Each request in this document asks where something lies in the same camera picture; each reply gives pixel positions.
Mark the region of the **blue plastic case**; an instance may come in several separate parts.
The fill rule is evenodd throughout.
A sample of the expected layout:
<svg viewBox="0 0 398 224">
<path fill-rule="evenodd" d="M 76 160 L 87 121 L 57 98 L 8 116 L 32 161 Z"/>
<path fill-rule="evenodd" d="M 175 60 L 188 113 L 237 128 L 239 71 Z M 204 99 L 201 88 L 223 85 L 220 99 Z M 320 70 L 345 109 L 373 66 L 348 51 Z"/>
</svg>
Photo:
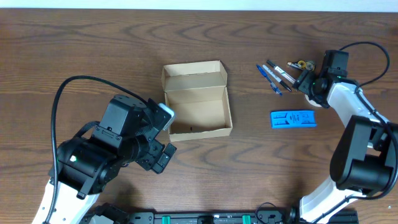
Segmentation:
<svg viewBox="0 0 398 224">
<path fill-rule="evenodd" d="M 315 128 L 315 112 L 312 110 L 272 111 L 270 113 L 273 129 Z"/>
</svg>

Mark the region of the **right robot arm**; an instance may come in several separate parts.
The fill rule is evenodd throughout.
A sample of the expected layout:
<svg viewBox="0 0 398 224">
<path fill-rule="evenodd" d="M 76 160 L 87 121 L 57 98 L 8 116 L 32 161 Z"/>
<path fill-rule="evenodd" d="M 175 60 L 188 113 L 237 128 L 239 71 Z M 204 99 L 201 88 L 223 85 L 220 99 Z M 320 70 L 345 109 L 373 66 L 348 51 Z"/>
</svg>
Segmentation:
<svg viewBox="0 0 398 224">
<path fill-rule="evenodd" d="M 329 177 L 290 209 L 286 223 L 328 223 L 357 200 L 385 197 L 397 183 L 397 125 L 347 77 L 349 54 L 327 50 L 319 74 L 304 70 L 293 87 L 310 101 L 333 108 L 345 130 L 330 161 Z"/>
</svg>

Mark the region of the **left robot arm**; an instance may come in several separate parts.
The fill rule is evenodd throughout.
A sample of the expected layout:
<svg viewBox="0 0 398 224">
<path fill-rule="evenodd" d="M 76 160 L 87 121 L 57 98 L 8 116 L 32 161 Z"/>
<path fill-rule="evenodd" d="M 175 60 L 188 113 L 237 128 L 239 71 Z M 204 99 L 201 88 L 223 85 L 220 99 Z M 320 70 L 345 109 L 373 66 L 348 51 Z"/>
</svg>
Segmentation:
<svg viewBox="0 0 398 224">
<path fill-rule="evenodd" d="M 58 171 L 49 172 L 33 222 L 43 223 L 51 213 L 51 223 L 79 223 L 106 184 L 131 162 L 162 173 L 176 147 L 156 136 L 174 119 L 175 112 L 163 103 L 115 95 L 100 122 L 86 124 L 59 145 Z"/>
</svg>

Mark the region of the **brown cardboard box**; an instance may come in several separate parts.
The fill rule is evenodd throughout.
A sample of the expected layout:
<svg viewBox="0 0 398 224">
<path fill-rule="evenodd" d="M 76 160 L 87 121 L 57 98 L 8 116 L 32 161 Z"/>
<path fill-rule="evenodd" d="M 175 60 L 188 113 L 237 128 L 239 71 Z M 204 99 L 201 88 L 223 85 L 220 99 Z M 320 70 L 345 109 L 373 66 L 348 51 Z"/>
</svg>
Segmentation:
<svg viewBox="0 0 398 224">
<path fill-rule="evenodd" d="M 176 119 L 172 142 L 229 136 L 233 129 L 228 74 L 219 60 L 165 65 L 162 88 Z"/>
</svg>

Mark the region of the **blue ballpoint pen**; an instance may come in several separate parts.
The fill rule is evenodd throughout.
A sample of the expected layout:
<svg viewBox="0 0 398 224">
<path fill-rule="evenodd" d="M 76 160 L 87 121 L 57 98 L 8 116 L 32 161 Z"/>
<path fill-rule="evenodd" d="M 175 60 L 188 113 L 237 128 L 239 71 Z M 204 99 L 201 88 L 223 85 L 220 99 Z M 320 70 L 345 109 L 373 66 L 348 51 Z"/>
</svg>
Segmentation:
<svg viewBox="0 0 398 224">
<path fill-rule="evenodd" d="M 266 73 L 266 71 L 258 64 L 256 64 L 257 69 L 259 70 L 259 72 L 262 74 L 262 76 L 269 82 L 272 90 L 282 96 L 282 92 L 279 90 L 279 88 L 275 85 L 275 83 L 269 78 L 268 74 Z"/>
</svg>

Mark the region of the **white tape roll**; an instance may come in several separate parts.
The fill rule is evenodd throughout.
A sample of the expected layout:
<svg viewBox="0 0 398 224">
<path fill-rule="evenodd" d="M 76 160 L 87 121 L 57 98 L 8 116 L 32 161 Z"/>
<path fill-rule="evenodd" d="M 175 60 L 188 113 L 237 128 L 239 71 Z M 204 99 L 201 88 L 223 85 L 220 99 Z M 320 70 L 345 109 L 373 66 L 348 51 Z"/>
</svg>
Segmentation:
<svg viewBox="0 0 398 224">
<path fill-rule="evenodd" d="M 314 100 L 311 100 L 311 99 L 309 98 L 308 95 L 305 95 L 305 99 L 306 99 L 312 106 L 319 107 L 319 108 L 322 107 L 320 104 L 316 103 Z"/>
</svg>

